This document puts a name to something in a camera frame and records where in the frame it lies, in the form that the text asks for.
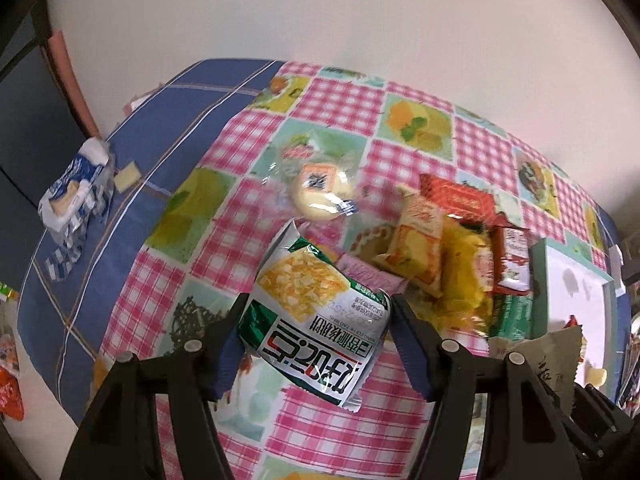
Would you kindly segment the yellow soft bread packet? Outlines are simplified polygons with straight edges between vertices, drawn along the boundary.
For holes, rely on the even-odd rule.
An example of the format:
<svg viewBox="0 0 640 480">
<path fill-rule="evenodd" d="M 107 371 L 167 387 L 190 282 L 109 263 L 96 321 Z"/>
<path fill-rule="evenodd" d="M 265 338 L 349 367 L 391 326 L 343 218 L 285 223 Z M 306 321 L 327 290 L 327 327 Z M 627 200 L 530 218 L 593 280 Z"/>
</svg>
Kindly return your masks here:
<svg viewBox="0 0 640 480">
<path fill-rule="evenodd" d="M 486 337 L 494 306 L 494 257 L 485 230 L 444 219 L 440 287 L 437 299 L 419 292 L 410 301 L 416 317 L 439 332 L 460 330 Z"/>
</svg>

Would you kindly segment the green white cracker packet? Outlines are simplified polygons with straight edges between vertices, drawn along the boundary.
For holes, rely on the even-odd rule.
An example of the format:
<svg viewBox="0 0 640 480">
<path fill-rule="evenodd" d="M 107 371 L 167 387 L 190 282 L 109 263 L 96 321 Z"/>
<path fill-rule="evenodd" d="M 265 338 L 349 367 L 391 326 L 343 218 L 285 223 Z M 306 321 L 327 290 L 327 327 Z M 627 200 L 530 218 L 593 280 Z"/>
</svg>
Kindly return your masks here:
<svg viewBox="0 0 640 480">
<path fill-rule="evenodd" d="M 238 333 L 294 385 L 356 413 L 388 322 L 390 296 L 338 270 L 291 220 L 258 266 Z"/>
</svg>

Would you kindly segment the pink snack packet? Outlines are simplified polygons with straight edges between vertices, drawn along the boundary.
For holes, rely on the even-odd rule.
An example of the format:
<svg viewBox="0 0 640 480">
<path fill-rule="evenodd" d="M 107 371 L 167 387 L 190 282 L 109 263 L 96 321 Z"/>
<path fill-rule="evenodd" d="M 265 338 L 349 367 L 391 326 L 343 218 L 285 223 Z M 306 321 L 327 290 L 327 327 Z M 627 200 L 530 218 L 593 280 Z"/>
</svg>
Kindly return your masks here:
<svg viewBox="0 0 640 480">
<path fill-rule="evenodd" d="M 408 282 L 400 276 L 378 269 L 371 263 L 351 255 L 340 246 L 340 225 L 334 222 L 304 221 L 298 230 L 306 240 L 317 246 L 348 278 L 369 287 L 374 292 L 382 290 L 387 295 L 401 294 Z"/>
</svg>

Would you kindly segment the orange small cake packet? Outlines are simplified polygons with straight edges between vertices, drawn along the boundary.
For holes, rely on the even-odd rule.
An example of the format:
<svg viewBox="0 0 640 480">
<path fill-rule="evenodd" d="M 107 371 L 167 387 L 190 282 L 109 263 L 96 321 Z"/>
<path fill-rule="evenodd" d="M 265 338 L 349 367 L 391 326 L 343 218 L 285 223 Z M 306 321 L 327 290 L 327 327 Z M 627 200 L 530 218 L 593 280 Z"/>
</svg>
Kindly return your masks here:
<svg viewBox="0 0 640 480">
<path fill-rule="evenodd" d="M 442 296 L 444 214 L 418 190 L 398 185 L 400 218 L 386 252 L 374 257 L 384 270 L 405 278 L 432 297 Z"/>
</svg>

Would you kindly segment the red brown milk biscuit packet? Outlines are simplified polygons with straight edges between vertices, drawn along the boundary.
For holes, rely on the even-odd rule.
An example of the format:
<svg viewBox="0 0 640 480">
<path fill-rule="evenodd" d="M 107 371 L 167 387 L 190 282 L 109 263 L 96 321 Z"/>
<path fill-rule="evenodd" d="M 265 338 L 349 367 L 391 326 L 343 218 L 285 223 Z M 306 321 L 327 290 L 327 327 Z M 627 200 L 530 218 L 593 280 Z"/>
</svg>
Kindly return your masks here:
<svg viewBox="0 0 640 480">
<path fill-rule="evenodd" d="M 524 296 L 530 292 L 528 231 L 503 212 L 495 214 L 489 237 L 494 258 L 494 292 Z"/>
</svg>

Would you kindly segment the red rectangular snack box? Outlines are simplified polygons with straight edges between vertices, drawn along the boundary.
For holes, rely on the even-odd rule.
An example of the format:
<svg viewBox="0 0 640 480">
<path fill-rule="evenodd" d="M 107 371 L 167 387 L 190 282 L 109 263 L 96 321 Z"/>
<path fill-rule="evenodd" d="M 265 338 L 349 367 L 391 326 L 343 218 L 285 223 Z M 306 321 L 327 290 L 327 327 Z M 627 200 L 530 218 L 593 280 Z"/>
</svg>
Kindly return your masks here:
<svg viewBox="0 0 640 480">
<path fill-rule="evenodd" d="M 494 198 L 472 186 L 434 176 L 420 174 L 420 193 L 439 206 L 444 214 L 466 223 L 484 223 L 495 219 Z"/>
</svg>

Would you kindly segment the round pastry clear wrapper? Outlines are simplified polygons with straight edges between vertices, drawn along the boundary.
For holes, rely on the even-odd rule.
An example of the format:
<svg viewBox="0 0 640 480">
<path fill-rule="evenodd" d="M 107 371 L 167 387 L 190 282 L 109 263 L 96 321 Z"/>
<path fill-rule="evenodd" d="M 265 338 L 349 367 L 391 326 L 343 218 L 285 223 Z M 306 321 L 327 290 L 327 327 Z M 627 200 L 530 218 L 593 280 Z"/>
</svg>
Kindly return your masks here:
<svg viewBox="0 0 640 480">
<path fill-rule="evenodd" d="M 276 145 L 270 177 L 277 206 L 330 222 L 358 212 L 358 168 L 366 141 L 329 130 L 294 133 Z"/>
</svg>

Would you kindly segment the cream persimmon snack packet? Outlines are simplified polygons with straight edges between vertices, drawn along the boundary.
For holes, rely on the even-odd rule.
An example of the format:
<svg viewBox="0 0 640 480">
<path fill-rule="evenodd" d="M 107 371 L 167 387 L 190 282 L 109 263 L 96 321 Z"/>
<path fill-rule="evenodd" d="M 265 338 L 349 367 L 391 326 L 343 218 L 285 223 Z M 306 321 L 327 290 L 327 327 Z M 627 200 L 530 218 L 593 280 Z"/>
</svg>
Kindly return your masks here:
<svg viewBox="0 0 640 480">
<path fill-rule="evenodd" d="M 521 353 L 535 375 L 560 399 L 560 408 L 569 415 L 574 406 L 574 382 L 582 350 L 582 326 L 574 325 L 535 339 L 510 341 L 488 339 L 489 355 L 504 358 L 512 351 Z"/>
</svg>

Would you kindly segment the pink checkered tablecloth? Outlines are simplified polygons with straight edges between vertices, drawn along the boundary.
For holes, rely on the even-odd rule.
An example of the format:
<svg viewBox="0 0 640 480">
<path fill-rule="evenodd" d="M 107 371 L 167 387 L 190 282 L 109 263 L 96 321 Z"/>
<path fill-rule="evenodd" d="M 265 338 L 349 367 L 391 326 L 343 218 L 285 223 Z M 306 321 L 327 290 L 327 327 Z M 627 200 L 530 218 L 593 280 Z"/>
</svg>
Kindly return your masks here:
<svg viewBox="0 0 640 480">
<path fill-rule="evenodd" d="M 126 260 L 94 364 L 102 382 L 120 350 L 162 356 L 226 312 L 271 237 L 295 219 L 331 260 L 372 268 L 399 217 L 398 185 L 478 188 L 533 240 L 553 238 L 596 266 L 606 258 L 593 199 L 550 160 L 463 107 L 397 82 L 297 62 L 208 60 L 177 76 L 113 134 L 148 180 L 115 208 L 105 248 Z M 148 162 L 149 153 L 157 154 Z M 305 158 L 346 165 L 358 212 L 298 218 L 286 186 Z M 353 415 L 329 408 L 258 359 L 213 406 L 241 479 L 402 476 L 427 408 L 388 344 Z"/>
</svg>

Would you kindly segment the white tray green rim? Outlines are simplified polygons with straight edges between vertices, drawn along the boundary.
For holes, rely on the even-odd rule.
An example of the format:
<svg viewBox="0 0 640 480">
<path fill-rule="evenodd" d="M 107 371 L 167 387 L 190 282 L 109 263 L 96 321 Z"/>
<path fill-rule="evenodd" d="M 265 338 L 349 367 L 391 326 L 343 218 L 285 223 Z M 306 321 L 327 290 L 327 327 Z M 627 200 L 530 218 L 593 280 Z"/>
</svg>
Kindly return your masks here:
<svg viewBox="0 0 640 480">
<path fill-rule="evenodd" d="M 530 336 L 555 332 L 576 318 L 587 341 L 576 382 L 586 382 L 588 366 L 604 368 L 608 377 L 600 390 L 614 398 L 617 300 L 612 276 L 553 238 L 533 244 L 529 262 L 533 292 Z"/>
</svg>

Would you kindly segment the blue white crumpled wrapper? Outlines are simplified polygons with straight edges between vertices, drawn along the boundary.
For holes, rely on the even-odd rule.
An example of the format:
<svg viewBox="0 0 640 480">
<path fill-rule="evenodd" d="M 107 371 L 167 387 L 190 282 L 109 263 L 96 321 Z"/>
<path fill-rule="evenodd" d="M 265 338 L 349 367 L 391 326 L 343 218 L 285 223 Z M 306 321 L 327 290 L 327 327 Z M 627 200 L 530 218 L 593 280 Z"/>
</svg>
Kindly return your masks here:
<svg viewBox="0 0 640 480">
<path fill-rule="evenodd" d="M 114 167 L 110 144 L 88 139 L 40 198 L 39 217 L 56 245 L 44 263 L 52 282 L 63 281 L 78 263 L 90 223 L 106 220 L 115 189 Z"/>
</svg>

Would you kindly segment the blue plaid bed sheet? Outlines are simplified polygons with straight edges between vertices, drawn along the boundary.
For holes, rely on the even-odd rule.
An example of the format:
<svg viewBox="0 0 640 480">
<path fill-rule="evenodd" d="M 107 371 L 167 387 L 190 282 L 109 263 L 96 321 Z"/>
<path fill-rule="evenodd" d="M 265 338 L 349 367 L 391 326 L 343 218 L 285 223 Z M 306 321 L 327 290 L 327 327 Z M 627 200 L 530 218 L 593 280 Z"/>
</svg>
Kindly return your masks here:
<svg viewBox="0 0 640 480">
<path fill-rule="evenodd" d="M 184 274 L 139 250 L 224 125 L 281 65 L 213 58 L 175 76 L 108 136 L 116 166 L 134 162 L 142 177 L 114 194 L 104 219 L 90 221 L 81 257 L 63 281 L 51 281 L 46 260 L 54 244 L 49 234 L 40 238 L 22 285 L 17 330 L 73 422 L 90 404 L 96 362 L 122 350 L 152 356 Z"/>
</svg>

